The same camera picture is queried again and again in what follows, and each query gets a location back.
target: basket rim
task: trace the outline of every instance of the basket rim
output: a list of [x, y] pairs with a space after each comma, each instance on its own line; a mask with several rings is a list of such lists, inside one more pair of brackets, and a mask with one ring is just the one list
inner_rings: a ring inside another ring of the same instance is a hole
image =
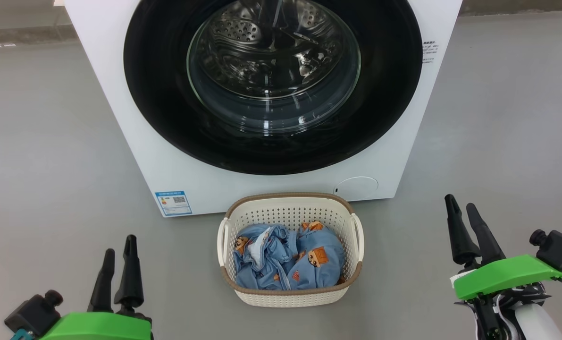
[[352, 208], [350, 203], [348, 203], [343, 198], [333, 194], [325, 194], [324, 192], [279, 192], [276, 194], [252, 195], [252, 196], [241, 198], [237, 202], [233, 203], [233, 205], [227, 210], [226, 215], [224, 215], [224, 217], [230, 218], [233, 211], [235, 211], [237, 207], [239, 207], [244, 203], [258, 201], [258, 200], [265, 200], [268, 198], [327, 198], [329, 200], [334, 200], [341, 203], [341, 205], [343, 205], [346, 209], [348, 209], [350, 215], [354, 213], [354, 209]]
[[303, 289], [303, 290], [264, 290], [264, 289], [243, 288], [240, 287], [238, 284], [236, 284], [233, 280], [231, 280], [231, 276], [228, 275], [228, 271], [226, 271], [226, 267], [222, 266], [220, 267], [220, 269], [222, 271], [222, 276], [224, 277], [226, 283], [229, 284], [229, 286], [231, 286], [231, 288], [233, 288], [237, 292], [250, 294], [250, 295], [268, 295], [268, 296], [273, 295], [273, 296], [281, 296], [281, 297], [287, 297], [287, 296], [291, 297], [296, 295], [331, 293], [348, 288], [356, 281], [356, 278], [358, 278], [358, 276], [360, 275], [362, 269], [362, 261], [359, 261], [358, 264], [356, 264], [356, 269], [354, 270], [354, 274], [352, 274], [352, 276], [350, 276], [350, 278], [346, 280], [346, 282], [344, 282], [343, 284], [338, 284], [337, 286], [332, 286], [332, 287]]

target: washing machine door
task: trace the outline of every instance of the washing machine door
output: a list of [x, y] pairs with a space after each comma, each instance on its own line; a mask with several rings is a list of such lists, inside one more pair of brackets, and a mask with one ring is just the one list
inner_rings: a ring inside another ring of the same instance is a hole
[[404, 112], [422, 58], [407, 0], [142, 0], [124, 47], [132, 97], [160, 135], [261, 175], [367, 148]]

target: white plastic basket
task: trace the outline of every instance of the white plastic basket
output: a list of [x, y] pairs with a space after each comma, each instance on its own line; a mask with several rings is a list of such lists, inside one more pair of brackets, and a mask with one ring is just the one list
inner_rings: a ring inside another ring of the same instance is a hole
[[[297, 230], [302, 222], [321, 221], [331, 228], [344, 246], [342, 270], [346, 282], [329, 288], [307, 290], [255, 290], [235, 283], [233, 260], [235, 239], [240, 230], [255, 223], [280, 223]], [[228, 209], [218, 230], [218, 262], [222, 275], [245, 303], [260, 307], [307, 307], [339, 300], [354, 283], [362, 268], [365, 239], [362, 225], [348, 202], [335, 195], [290, 192], [249, 196]]]

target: clothing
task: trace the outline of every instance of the clothing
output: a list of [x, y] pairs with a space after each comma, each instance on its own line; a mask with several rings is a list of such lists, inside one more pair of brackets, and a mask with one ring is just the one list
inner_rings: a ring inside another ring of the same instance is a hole
[[298, 237], [298, 258], [287, 272], [291, 289], [332, 287], [339, 281], [344, 267], [342, 243], [327, 227], [307, 231]]
[[281, 224], [253, 224], [241, 230], [233, 252], [236, 282], [249, 289], [331, 287], [344, 266], [344, 248], [319, 221], [299, 232]]
[[250, 289], [289, 290], [283, 264], [298, 255], [297, 233], [281, 224], [253, 224], [240, 234], [249, 241], [242, 245], [243, 251], [235, 247], [233, 252], [237, 284]]

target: washing machine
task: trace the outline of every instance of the washing machine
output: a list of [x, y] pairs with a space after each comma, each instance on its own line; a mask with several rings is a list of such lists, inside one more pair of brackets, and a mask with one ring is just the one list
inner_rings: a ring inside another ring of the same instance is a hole
[[66, 0], [164, 217], [391, 198], [461, 0]]

